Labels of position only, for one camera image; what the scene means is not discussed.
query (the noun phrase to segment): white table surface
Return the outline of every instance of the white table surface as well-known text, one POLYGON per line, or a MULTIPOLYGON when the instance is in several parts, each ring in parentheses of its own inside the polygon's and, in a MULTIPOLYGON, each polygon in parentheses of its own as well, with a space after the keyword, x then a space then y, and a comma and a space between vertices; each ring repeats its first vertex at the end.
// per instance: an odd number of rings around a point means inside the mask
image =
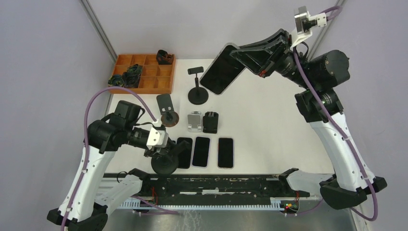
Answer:
MULTIPOLYGON (((177 60, 171 99, 179 114, 179 123, 168 128, 172 140, 178 137, 197 136, 211 139, 207 168, 177 169, 175 174, 279 174, 292 167, 312 173, 333 173, 332 163, 313 129, 300 115, 294 95, 303 91, 278 73, 263 79, 245 70, 230 87, 219 96, 209 92, 202 105, 193 105, 187 94, 194 87, 194 76, 188 68, 203 66, 212 59, 177 60), (219 113, 218 134, 187 131, 187 114, 200 111, 219 113), (217 167, 219 137, 234 138, 234 168, 217 167)), ((156 118, 160 117, 157 95, 140 95, 156 118)), ((114 112, 120 100, 141 105, 129 94, 115 94, 109 113, 114 112)), ((140 122, 151 122, 146 113, 140 122)), ((154 173, 150 158, 144 150, 123 145, 116 152, 106 172, 117 173, 133 168, 154 173)))

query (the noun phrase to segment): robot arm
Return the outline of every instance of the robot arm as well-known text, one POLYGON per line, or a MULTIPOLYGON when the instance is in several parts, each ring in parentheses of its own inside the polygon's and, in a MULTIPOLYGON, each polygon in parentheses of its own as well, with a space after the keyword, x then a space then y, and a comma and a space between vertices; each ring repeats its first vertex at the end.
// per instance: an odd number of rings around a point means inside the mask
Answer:
POLYGON ((101 231, 109 215, 126 199, 137 194, 147 173, 134 169, 110 191, 95 198, 100 182, 115 152, 122 144, 145 149, 144 155, 152 157, 152 167, 160 175, 169 175, 178 166, 178 154, 187 148, 187 143, 176 145, 168 137, 165 127, 153 126, 150 131, 136 127, 143 111, 138 105, 120 101, 115 112, 88 126, 89 162, 82 170, 85 148, 71 189, 59 208, 48 213, 47 219, 54 224, 63 223, 74 231, 101 231), (70 197, 76 191, 72 205, 70 197))
MULTIPOLYGON (((375 192, 385 188, 387 183, 384 178, 374 176, 356 150, 367 173, 367 177, 363 177, 346 140, 336 127, 329 123, 320 102, 315 99, 295 63, 291 48, 310 37, 313 27, 325 26, 326 14, 311 16, 305 7, 301 7, 295 13, 295 21, 296 29, 292 33, 280 29, 265 40, 231 51, 230 59, 239 61, 252 73, 263 78, 277 71, 306 89, 295 95, 296 105, 323 143, 335 174, 311 174, 293 168, 281 174, 280 180, 288 189, 321 195, 334 209, 353 207, 365 201, 367 195, 371 193, 366 180, 370 182, 375 192)), ((343 106, 333 90, 350 78, 348 57, 339 50, 330 51, 310 61, 303 54, 299 56, 300 65, 305 70, 311 87, 317 92, 319 100, 323 102, 333 121, 345 131, 346 139, 350 139, 354 145, 346 125, 343 106)), ((222 88, 226 89, 231 83, 226 83, 222 88)))

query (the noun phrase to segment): round base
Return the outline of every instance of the round base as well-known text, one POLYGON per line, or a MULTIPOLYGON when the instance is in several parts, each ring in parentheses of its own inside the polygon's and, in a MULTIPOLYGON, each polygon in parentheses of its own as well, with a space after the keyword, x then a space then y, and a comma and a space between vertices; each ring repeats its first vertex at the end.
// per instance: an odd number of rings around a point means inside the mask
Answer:
POLYGON ((189 101, 194 105, 201 105, 208 100, 208 92, 206 89, 199 87, 189 91, 189 101))
POLYGON ((170 116, 162 115, 161 121, 164 126, 171 128, 179 122, 179 115, 176 112, 170 112, 170 116))
POLYGON ((179 158, 175 155, 173 157, 169 156, 158 156, 152 157, 152 168, 155 173, 161 176, 169 176, 174 171, 176 171, 179 166, 179 158))

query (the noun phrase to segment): white wall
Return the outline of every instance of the white wall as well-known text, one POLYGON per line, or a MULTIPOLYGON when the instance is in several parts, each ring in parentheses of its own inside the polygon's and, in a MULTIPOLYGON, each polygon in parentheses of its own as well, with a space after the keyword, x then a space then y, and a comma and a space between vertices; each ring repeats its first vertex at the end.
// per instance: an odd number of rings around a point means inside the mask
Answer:
MULTIPOLYGON (((336 0, 89 0, 117 54, 157 53, 215 58, 227 42, 257 42, 295 28, 293 11, 311 14, 336 0)), ((315 38, 308 42, 313 44, 315 38)))
MULTIPOLYGON (((339 49, 350 58, 351 78, 336 91, 363 158, 388 182, 374 231, 407 230, 407 9, 400 0, 347 1, 316 54, 339 49)), ((364 208, 371 216, 371 200, 364 208)))
POLYGON ((47 213, 71 186, 87 102, 113 62, 77 0, 1 1, 0 54, 0 230, 59 230, 47 213))

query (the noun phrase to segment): black smartphone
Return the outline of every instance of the black smartphone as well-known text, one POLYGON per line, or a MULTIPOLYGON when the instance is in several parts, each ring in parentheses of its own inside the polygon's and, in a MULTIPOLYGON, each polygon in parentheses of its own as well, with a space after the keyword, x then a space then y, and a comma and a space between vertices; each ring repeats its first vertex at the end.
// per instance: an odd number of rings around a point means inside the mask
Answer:
POLYGON ((186 141, 189 143, 189 148, 178 154, 178 167, 188 169, 190 168, 191 153, 192 153, 192 139, 188 137, 180 137, 177 139, 177 144, 186 141))
POLYGON ((231 138, 218 139, 218 167, 234 167, 234 140, 231 138))
POLYGON ((231 51, 237 49, 239 47, 233 43, 225 45, 210 67, 201 76, 200 84, 203 87, 216 95, 220 95, 241 74, 245 66, 229 55, 231 51))
POLYGON ((209 152, 210 152, 210 138, 206 137, 195 138, 192 165, 195 167, 207 167, 209 152))

